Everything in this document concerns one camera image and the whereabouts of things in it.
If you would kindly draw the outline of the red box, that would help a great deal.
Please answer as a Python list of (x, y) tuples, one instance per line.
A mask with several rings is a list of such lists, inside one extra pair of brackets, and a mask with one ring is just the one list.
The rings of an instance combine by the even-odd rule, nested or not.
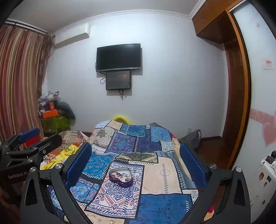
[(28, 140), (27, 142), (24, 143), (25, 147), (29, 147), (37, 142), (40, 142), (41, 138), (40, 136), (33, 137), (32, 139)]

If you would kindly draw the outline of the green patterned storage box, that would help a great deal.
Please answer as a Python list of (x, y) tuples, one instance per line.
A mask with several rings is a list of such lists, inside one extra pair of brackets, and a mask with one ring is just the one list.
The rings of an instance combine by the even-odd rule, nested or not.
[(54, 134), (65, 130), (70, 130), (71, 121), (66, 116), (55, 116), (51, 118), (41, 119), (43, 132)]

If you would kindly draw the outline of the striped orange blanket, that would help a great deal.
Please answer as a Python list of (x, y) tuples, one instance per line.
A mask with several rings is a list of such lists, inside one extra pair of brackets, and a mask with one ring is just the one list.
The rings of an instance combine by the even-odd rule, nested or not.
[(68, 148), (70, 145), (74, 144), (76, 146), (81, 146), (83, 142), (88, 140), (87, 135), (81, 131), (64, 131), (59, 134), (62, 137), (62, 143), (58, 148), (48, 153), (43, 157), (44, 162), (49, 163), (51, 159), (55, 158), (60, 152)]

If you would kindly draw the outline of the yellow cloth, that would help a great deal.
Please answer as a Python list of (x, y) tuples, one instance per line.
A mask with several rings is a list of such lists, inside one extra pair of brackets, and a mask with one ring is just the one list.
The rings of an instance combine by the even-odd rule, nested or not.
[(68, 148), (63, 149), (60, 154), (58, 154), (55, 158), (51, 159), (49, 163), (40, 167), (40, 170), (52, 169), (58, 163), (64, 163), (69, 156), (75, 154), (80, 147), (74, 144), (70, 145)]

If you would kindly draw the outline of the orange box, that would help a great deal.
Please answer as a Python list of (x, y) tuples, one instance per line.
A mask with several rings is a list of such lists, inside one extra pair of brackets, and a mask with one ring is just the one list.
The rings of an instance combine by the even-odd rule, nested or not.
[(49, 110), (43, 113), (43, 118), (51, 118), (51, 117), (55, 117), (58, 116), (58, 110), (54, 109), (54, 110)]

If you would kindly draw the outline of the white sliding door with hearts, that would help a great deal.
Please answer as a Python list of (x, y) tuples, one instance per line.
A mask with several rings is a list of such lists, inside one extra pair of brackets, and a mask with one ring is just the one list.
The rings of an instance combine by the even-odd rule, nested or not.
[(232, 13), (245, 42), (251, 74), (249, 120), (234, 165), (244, 173), (254, 223), (275, 201), (275, 163), (265, 160), (275, 151), (275, 36), (259, 2), (245, 1)]

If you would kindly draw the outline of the dark grey cushion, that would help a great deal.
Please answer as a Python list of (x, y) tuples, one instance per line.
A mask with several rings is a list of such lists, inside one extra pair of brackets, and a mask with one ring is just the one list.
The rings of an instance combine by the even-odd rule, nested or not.
[(70, 120), (71, 126), (75, 125), (76, 116), (68, 103), (58, 101), (56, 104), (56, 108), (62, 116), (65, 116), (67, 119)]

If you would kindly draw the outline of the dark bag on floor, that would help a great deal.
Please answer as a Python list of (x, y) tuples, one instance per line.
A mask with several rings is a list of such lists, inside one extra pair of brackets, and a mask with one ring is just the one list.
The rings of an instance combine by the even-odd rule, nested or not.
[(201, 142), (201, 130), (197, 129), (186, 136), (180, 138), (178, 141), (184, 143), (189, 149), (196, 150)]

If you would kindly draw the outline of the striped brown curtain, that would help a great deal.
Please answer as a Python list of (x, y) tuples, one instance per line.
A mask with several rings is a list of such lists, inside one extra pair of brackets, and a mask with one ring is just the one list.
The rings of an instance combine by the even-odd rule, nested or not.
[(42, 129), (37, 101), (42, 95), (51, 34), (12, 25), (1, 28), (1, 140)]

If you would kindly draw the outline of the blue patchwork bed cover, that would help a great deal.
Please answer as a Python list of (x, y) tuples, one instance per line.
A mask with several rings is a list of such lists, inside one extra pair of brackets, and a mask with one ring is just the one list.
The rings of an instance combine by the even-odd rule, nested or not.
[[(181, 144), (164, 127), (107, 120), (84, 143), (92, 154), (70, 192), (92, 223), (179, 223), (199, 196)], [(132, 173), (128, 188), (109, 180), (120, 167)]]

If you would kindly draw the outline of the yellow round object behind bed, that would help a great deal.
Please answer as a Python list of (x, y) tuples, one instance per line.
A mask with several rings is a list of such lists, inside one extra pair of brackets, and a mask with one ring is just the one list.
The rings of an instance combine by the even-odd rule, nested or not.
[(117, 115), (117, 116), (114, 116), (112, 118), (112, 120), (116, 121), (116, 122), (119, 122), (119, 123), (123, 123), (123, 124), (127, 124), (127, 125), (131, 125), (131, 122), (123, 115)]

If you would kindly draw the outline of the wooden wardrobe with cabinets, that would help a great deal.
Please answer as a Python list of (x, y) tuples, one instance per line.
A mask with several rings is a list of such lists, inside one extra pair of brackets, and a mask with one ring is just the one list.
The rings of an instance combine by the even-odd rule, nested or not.
[(231, 169), (238, 157), (248, 125), (251, 74), (244, 38), (230, 10), (241, 1), (199, 1), (192, 16), (197, 37), (222, 44), (228, 72), (228, 101), (222, 133), (222, 167)]

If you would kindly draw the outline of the small black wall monitor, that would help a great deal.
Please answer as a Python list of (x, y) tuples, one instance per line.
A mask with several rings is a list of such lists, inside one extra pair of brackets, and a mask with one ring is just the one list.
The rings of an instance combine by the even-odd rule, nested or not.
[(111, 71), (106, 73), (106, 90), (130, 90), (130, 71)]

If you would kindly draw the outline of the white wall air conditioner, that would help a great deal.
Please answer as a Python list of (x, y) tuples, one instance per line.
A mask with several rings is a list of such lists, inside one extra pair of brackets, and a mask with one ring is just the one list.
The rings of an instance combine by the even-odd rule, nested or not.
[(89, 23), (80, 24), (68, 29), (57, 31), (55, 35), (54, 49), (60, 49), (69, 44), (88, 39), (91, 26)]

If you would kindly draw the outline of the large black wall television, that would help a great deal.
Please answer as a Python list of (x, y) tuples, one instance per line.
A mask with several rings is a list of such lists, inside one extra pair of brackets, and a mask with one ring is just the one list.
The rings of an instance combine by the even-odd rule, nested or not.
[(142, 68), (141, 44), (119, 44), (98, 47), (96, 71), (138, 70)]

